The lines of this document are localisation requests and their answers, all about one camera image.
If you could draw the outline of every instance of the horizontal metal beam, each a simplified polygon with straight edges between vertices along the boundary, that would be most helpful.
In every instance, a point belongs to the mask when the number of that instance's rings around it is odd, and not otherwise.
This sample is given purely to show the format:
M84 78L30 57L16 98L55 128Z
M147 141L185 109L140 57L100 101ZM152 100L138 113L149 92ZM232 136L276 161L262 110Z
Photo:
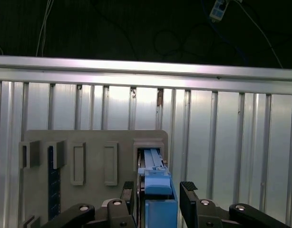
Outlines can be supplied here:
M292 82L195 76L40 71L0 68L0 81L197 89L292 95Z
M108 60L0 56L0 68L292 81L292 70L284 69Z

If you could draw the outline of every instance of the electrical box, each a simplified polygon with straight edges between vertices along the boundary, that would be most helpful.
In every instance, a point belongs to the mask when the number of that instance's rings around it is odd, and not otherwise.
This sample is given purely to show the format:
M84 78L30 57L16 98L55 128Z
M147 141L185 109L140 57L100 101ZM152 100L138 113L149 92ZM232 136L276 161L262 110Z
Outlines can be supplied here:
M213 22L219 22L222 20L224 13L228 7L229 1L227 0L216 0L209 17Z

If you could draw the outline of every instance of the dark ceiling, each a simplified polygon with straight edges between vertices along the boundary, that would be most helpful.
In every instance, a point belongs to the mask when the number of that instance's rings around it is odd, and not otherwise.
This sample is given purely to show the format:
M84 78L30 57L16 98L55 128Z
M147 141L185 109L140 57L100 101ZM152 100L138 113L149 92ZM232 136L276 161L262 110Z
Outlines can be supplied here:
M210 12L214 0L204 3ZM35 56L46 5L0 0L5 55ZM243 6L283 67L292 68L292 0L243 0ZM43 56L279 68L261 32L234 2L215 26L231 45L209 26L201 0L54 0Z

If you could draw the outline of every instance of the black rubber pad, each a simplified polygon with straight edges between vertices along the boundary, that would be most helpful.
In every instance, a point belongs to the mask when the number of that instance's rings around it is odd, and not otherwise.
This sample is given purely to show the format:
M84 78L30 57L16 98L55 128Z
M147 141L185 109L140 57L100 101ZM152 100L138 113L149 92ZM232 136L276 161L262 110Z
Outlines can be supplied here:
M198 190L192 181L183 181L181 183L188 191Z
M123 189L133 189L133 181L126 181L124 183Z

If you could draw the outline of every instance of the corrugated metal wall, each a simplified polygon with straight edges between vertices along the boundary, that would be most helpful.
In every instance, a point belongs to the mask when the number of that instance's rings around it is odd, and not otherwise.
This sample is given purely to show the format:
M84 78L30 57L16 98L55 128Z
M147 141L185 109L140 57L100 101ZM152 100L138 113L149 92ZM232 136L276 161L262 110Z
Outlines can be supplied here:
M0 82L0 228L23 217L18 142L29 129L163 129L177 186L224 209L292 222L292 95Z

